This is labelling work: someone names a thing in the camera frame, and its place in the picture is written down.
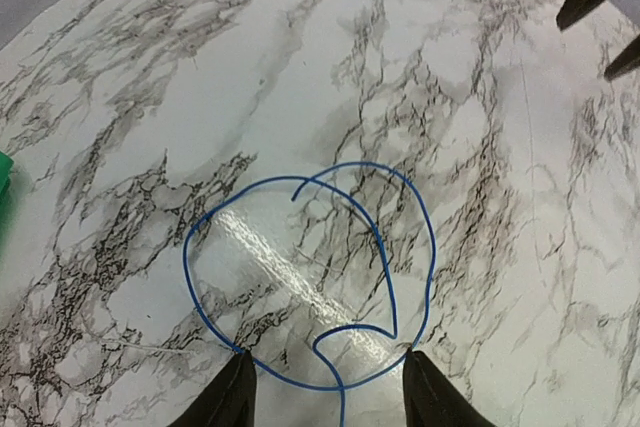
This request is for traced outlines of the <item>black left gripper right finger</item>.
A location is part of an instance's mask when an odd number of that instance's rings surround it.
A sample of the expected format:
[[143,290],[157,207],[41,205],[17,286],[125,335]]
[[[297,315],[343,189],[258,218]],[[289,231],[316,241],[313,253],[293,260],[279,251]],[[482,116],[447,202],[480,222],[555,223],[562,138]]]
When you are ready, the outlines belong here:
[[424,352],[407,350],[402,380],[408,427],[494,427]]

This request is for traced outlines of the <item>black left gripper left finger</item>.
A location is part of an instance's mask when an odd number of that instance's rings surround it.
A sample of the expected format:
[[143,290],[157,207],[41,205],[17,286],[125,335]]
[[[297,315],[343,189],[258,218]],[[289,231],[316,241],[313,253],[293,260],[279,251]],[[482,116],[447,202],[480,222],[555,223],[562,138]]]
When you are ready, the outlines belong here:
[[237,353],[169,427],[253,427],[256,392],[251,352]]

